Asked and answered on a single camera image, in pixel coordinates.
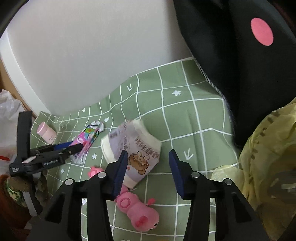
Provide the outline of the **gloved camouflage hand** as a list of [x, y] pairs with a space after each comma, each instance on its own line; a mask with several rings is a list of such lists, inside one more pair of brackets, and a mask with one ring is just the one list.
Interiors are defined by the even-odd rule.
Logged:
[[32, 218], [23, 194], [32, 191], [33, 187], [37, 188], [34, 196], [38, 203], [42, 207], [48, 203], [50, 196], [46, 175], [47, 171], [43, 171], [40, 178], [33, 182], [21, 177], [1, 175], [1, 217], [10, 227], [23, 229]]

